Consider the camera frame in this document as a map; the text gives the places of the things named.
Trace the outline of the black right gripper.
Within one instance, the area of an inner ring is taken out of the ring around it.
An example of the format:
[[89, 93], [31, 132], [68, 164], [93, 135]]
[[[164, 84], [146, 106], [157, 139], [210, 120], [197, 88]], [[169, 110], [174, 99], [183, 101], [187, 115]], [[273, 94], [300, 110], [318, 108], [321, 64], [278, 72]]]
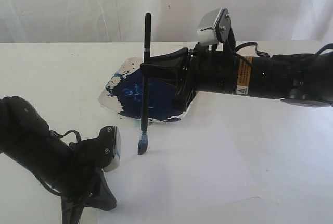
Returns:
[[238, 54], [238, 51], [252, 46], [246, 42], [238, 46], [229, 42], [201, 46], [193, 49], [186, 47], [176, 52], [150, 57], [141, 63], [142, 75], [176, 87], [173, 108], [186, 111], [197, 92], [232, 94], [236, 91], [238, 70], [241, 63], [252, 68], [251, 61]]

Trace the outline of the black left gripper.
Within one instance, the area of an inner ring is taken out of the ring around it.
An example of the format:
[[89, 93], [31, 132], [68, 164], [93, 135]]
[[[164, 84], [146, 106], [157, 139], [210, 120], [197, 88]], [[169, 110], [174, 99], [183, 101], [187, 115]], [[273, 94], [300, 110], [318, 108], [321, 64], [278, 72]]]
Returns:
[[111, 211], [117, 200], [107, 185], [105, 172], [98, 166], [100, 132], [96, 138], [87, 140], [82, 140], [75, 130], [63, 135], [52, 131], [52, 137], [60, 141], [70, 133], [75, 134], [76, 143], [66, 146], [70, 151], [69, 162], [52, 181], [52, 189], [61, 197], [62, 223], [79, 223], [84, 208]]

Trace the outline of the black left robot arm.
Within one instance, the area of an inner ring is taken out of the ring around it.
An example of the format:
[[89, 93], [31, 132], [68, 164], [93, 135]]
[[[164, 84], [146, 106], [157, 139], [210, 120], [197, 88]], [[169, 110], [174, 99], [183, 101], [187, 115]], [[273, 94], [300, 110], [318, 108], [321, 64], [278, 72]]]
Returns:
[[66, 144], [62, 134], [25, 99], [1, 99], [1, 153], [30, 171], [51, 194], [60, 197], [62, 223], [79, 223], [84, 208], [110, 211], [117, 200], [104, 174], [118, 167], [121, 139], [116, 126], [101, 128], [97, 137]]

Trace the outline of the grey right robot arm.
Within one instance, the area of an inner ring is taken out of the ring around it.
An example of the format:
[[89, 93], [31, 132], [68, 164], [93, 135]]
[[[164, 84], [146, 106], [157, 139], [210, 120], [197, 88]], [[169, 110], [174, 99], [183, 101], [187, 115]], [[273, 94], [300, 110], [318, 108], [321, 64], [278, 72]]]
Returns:
[[316, 53], [273, 55], [257, 51], [239, 54], [196, 45], [152, 57], [140, 66], [143, 76], [175, 88], [172, 108], [186, 111], [197, 92], [277, 99], [305, 107], [332, 105], [332, 45]]

